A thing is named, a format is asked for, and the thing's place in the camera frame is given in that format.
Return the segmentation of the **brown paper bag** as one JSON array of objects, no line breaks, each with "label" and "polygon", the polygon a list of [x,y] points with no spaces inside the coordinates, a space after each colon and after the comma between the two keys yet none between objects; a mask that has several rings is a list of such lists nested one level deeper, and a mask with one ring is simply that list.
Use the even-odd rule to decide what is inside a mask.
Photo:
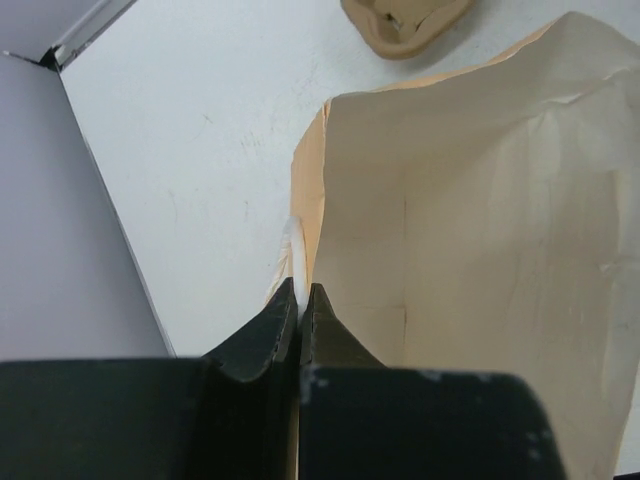
[{"label": "brown paper bag", "polygon": [[639,364],[639,46],[571,12],[488,63],[333,98],[297,253],[395,366],[506,371],[572,479],[618,463]]}]

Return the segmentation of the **brown pulp cup carrier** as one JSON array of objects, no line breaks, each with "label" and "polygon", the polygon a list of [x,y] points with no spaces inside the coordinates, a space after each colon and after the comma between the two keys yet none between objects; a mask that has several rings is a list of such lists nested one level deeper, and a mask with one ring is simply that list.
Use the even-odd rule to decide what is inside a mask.
[{"label": "brown pulp cup carrier", "polygon": [[417,56],[473,6],[473,0],[343,0],[341,7],[379,57]]}]

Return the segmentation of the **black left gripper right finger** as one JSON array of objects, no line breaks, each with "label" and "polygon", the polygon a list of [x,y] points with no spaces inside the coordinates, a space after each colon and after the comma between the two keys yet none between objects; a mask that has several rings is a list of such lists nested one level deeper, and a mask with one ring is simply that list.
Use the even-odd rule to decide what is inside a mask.
[{"label": "black left gripper right finger", "polygon": [[318,284],[301,335],[301,478],[565,477],[546,412],[522,379],[385,366]]}]

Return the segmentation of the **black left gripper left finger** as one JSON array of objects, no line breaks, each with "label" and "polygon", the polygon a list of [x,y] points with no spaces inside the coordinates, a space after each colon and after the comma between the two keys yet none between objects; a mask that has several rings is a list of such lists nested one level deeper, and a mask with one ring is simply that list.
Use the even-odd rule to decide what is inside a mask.
[{"label": "black left gripper left finger", "polygon": [[297,364],[284,281],[200,357],[1,366],[5,479],[283,479]]}]

